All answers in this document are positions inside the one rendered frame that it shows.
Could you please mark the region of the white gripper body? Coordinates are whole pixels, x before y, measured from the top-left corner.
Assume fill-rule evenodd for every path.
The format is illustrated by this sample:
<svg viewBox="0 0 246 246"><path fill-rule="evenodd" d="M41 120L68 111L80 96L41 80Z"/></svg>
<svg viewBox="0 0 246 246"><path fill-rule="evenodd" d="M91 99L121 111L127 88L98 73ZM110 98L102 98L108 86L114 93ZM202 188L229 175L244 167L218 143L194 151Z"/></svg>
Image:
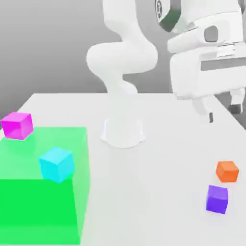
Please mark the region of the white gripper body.
<svg viewBox="0 0 246 246"><path fill-rule="evenodd" d="M216 50L190 50L170 60L172 90L178 99L194 99L246 87L246 52L217 56Z"/></svg>

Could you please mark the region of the small orange cube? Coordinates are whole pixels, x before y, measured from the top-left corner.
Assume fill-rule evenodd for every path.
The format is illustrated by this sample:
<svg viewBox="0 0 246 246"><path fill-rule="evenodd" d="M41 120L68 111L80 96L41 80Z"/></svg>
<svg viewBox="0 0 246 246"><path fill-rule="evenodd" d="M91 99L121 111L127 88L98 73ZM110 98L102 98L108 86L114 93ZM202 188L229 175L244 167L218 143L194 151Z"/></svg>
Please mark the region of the small orange cube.
<svg viewBox="0 0 246 246"><path fill-rule="evenodd" d="M216 175L222 183L234 183L237 181L239 169L233 161L219 161Z"/></svg>

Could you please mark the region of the small purple cube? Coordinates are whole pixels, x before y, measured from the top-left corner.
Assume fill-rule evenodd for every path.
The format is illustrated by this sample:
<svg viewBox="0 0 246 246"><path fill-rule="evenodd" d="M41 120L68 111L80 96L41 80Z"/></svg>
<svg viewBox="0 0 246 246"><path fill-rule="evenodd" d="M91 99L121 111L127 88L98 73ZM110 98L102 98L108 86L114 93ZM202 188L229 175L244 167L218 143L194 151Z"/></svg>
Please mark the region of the small purple cube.
<svg viewBox="0 0 246 246"><path fill-rule="evenodd" d="M206 210L225 214L228 206L228 189L209 185L206 197Z"/></svg>

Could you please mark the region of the small cyan cube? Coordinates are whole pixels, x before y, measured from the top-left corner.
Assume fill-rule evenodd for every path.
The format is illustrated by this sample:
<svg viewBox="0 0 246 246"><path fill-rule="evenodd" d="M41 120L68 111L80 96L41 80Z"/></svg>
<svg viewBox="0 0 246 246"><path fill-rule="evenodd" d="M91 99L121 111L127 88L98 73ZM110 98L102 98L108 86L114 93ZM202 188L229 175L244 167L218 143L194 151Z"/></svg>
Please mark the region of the small cyan cube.
<svg viewBox="0 0 246 246"><path fill-rule="evenodd" d="M39 158L42 177L62 183L74 173L74 155L71 151L52 147Z"/></svg>

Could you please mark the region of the small magenta cube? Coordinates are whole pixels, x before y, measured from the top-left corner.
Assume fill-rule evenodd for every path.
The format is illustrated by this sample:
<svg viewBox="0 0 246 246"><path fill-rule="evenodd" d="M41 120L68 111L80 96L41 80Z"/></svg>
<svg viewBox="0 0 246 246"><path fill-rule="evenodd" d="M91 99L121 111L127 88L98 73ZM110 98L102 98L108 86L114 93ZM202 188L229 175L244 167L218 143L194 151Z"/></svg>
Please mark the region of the small magenta cube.
<svg viewBox="0 0 246 246"><path fill-rule="evenodd" d="M25 140L34 130L30 113L13 111L0 122L6 139Z"/></svg>

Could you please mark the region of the large green box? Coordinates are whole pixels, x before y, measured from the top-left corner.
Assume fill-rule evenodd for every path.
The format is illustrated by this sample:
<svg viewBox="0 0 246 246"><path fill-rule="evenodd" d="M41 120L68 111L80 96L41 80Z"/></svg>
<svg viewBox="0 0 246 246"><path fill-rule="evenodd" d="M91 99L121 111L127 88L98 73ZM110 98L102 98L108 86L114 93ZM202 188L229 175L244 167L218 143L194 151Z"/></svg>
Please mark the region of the large green box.
<svg viewBox="0 0 246 246"><path fill-rule="evenodd" d="M73 154L62 183L42 177L53 147ZM90 189L84 127L36 127L25 140L0 139L0 245L79 245Z"/></svg>

